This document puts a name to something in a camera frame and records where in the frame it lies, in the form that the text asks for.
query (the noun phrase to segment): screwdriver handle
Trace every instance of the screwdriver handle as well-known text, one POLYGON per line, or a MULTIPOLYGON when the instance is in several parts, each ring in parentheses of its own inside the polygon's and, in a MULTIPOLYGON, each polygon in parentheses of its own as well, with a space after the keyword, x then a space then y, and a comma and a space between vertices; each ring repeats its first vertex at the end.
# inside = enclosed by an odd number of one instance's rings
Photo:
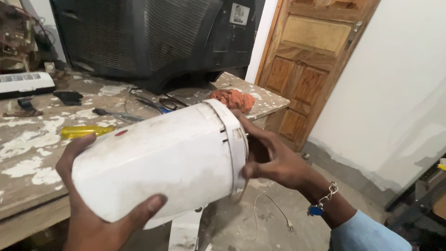
POLYGON ((99 125, 64 126, 60 130, 60 133, 64 138, 79 138, 88 134, 96 134, 96 136, 101 136, 114 130, 114 125, 109 125, 107 127, 102 127, 99 125))

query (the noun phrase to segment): workbench surface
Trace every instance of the workbench surface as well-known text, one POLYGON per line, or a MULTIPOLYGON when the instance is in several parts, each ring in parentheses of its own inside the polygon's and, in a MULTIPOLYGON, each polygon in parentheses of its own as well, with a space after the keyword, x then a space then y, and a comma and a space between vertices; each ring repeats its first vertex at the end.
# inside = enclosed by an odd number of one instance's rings
MULTIPOLYGON (((134 86, 127 83, 72 72, 60 80, 55 79, 55 84, 58 90, 73 90, 83 94, 82 105, 65 106, 52 94, 39 95, 31 103, 37 110, 43 111, 42 116, 0 117, 0 235, 5 230, 2 225, 10 219, 21 217, 24 211, 35 210, 44 203, 63 198, 67 194, 54 169, 65 145, 70 142, 60 137, 63 126, 128 125, 112 116, 98 116, 92 113, 93 108, 128 112, 144 118, 160 115, 156 109, 143 105, 130 96, 128 90, 134 86)), ((169 94, 187 105, 194 105, 208 99, 210 92, 218 88, 232 88, 253 95, 256 102, 247 114, 252 121, 289 104, 287 99, 229 73, 222 74, 217 82, 206 88, 184 88, 169 94)), ((149 92, 139 91, 139 94, 158 101, 158 96, 149 92)), ((2 100, 0 107, 2 112, 11 109, 20 111, 16 99, 2 100)), ((66 198, 65 204, 60 201, 58 203, 60 207, 67 206, 66 198)), ((60 217, 67 218, 66 213, 60 217)))

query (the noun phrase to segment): wooden workbench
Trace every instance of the wooden workbench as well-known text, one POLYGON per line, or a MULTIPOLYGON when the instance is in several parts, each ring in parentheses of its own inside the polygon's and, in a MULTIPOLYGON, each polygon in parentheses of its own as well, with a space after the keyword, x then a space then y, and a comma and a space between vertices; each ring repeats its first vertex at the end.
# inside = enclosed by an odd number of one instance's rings
MULTIPOLYGON (((130 84, 104 80, 72 72, 55 80, 58 90, 73 90, 84 95, 81 106, 65 106, 51 94, 40 95, 31 103, 44 112, 39 117, 0 117, 0 249, 20 241, 70 216, 67 190, 54 169, 70 140, 60 137, 63 126, 128 124, 112 116, 97 116, 93 108, 128 112, 144 118, 160 115, 130 96, 130 84)), ((194 105, 208 99, 212 90, 233 88, 256 99, 247 118, 265 127, 272 113, 289 101, 231 74, 224 73, 206 88, 185 88, 169 94, 194 105)), ((149 92, 141 95, 158 101, 149 92)), ((1 112, 19 111, 15 99, 0 101, 1 112)))

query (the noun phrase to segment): person's left hand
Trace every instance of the person's left hand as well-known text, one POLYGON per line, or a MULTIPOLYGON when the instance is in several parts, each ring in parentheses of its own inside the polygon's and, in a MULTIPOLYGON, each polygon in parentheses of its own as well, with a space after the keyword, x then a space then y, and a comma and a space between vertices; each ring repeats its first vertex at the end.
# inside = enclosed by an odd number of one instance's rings
POLYGON ((74 159, 96 140, 95 134, 73 140, 66 146, 56 170, 70 195, 70 227, 66 251, 116 251, 128 238, 147 223, 167 202, 164 195, 157 194, 136 206, 117 222, 109 223, 92 212, 74 187, 71 171, 74 159))

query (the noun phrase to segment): silver bracelet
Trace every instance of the silver bracelet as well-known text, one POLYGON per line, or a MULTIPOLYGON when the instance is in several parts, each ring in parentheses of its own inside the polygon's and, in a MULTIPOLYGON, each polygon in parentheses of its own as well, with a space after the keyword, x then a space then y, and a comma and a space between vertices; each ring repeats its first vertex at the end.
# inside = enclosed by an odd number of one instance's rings
POLYGON ((317 205, 310 205, 308 207, 308 212, 307 215, 322 215, 324 213, 324 204, 327 204, 331 201, 331 198, 333 196, 333 194, 338 192, 338 187, 336 186, 336 182, 331 181, 330 182, 330 187, 328 187, 328 191, 330 191, 329 194, 327 194, 327 196, 322 197, 322 199, 319 200, 317 205))

